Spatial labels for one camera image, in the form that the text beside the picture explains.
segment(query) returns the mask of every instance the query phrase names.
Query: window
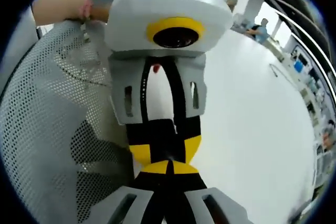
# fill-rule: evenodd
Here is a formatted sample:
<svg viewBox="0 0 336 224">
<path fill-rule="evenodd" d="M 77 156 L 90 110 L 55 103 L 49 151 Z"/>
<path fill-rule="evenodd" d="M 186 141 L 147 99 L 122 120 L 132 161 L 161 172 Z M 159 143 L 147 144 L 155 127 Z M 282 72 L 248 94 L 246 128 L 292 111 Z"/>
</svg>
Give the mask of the window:
<svg viewBox="0 0 336 224">
<path fill-rule="evenodd" d="M 278 40 L 280 43 L 280 46 L 284 48 L 291 36 L 291 30 L 286 25 L 285 22 L 281 22 L 281 25 L 279 27 L 279 30 L 274 36 L 274 40 Z"/>
<path fill-rule="evenodd" d="M 261 5 L 260 11 L 254 22 L 259 25 L 263 18 L 266 18 L 268 20 L 266 29 L 267 33 L 271 35 L 274 31 L 275 26 L 277 25 L 279 16 L 266 2 L 263 2 L 263 4 Z"/>
</svg>

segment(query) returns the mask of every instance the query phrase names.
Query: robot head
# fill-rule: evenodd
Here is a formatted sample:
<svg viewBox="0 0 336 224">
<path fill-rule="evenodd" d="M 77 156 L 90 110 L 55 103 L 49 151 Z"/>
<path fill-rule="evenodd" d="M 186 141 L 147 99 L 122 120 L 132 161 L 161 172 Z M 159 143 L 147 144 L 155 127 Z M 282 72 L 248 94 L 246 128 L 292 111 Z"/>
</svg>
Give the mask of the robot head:
<svg viewBox="0 0 336 224">
<path fill-rule="evenodd" d="M 105 42 L 115 55 L 192 57 L 213 48 L 232 23 L 223 0 L 113 0 Z"/>
</svg>

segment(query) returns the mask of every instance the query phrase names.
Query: computer monitor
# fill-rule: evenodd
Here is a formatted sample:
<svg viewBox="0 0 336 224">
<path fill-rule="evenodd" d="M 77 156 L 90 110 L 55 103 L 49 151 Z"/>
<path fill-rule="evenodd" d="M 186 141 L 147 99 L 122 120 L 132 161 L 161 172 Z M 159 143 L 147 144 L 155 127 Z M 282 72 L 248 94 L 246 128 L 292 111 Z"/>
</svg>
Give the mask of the computer monitor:
<svg viewBox="0 0 336 224">
<path fill-rule="evenodd" d="M 316 82 L 320 79 L 314 68 L 312 68 L 308 74 L 312 76 Z"/>
<path fill-rule="evenodd" d="M 302 64 L 304 66 L 306 66 L 308 64 L 307 60 L 305 59 L 305 57 L 302 54 L 299 54 L 299 60 L 302 62 Z"/>
</svg>

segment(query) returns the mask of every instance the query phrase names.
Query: yellow ring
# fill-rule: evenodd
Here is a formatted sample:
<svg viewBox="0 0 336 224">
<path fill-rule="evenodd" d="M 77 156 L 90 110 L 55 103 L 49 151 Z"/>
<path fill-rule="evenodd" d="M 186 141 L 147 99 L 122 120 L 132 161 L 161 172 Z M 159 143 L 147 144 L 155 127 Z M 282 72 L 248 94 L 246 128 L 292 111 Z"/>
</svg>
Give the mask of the yellow ring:
<svg viewBox="0 0 336 224">
<path fill-rule="evenodd" d="M 194 30 L 198 33 L 199 39 L 203 36 L 205 30 L 201 22 L 195 21 L 191 18 L 166 18 L 159 20 L 158 22 L 148 24 L 146 31 L 147 39 L 151 42 L 154 42 L 155 34 L 172 27 L 183 27 Z"/>
</svg>

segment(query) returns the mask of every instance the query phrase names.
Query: human arm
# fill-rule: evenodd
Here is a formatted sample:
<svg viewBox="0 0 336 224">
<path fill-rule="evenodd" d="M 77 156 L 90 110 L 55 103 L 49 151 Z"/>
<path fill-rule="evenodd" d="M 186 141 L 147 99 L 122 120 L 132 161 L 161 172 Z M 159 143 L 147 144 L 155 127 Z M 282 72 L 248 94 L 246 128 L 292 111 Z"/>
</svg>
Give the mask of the human arm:
<svg viewBox="0 0 336 224">
<path fill-rule="evenodd" d="M 248 30 L 246 31 L 246 33 L 247 33 L 247 34 L 251 34 L 251 35 L 262 34 L 261 31 L 259 31 L 259 30 L 252 30 L 252 29 L 248 29 Z"/>
<path fill-rule="evenodd" d="M 80 19 L 80 8 L 87 0 L 35 0 L 32 4 L 33 16 L 37 26 L 62 22 L 65 19 Z M 109 8 L 92 7 L 91 18 L 107 22 Z"/>
<path fill-rule="evenodd" d="M 247 26 L 246 26 L 246 34 L 250 34 L 250 35 L 254 35 L 254 34 L 258 34 L 258 33 L 255 33 L 255 31 L 257 31 L 257 26 L 256 24 L 254 23 L 249 23 Z"/>
</svg>

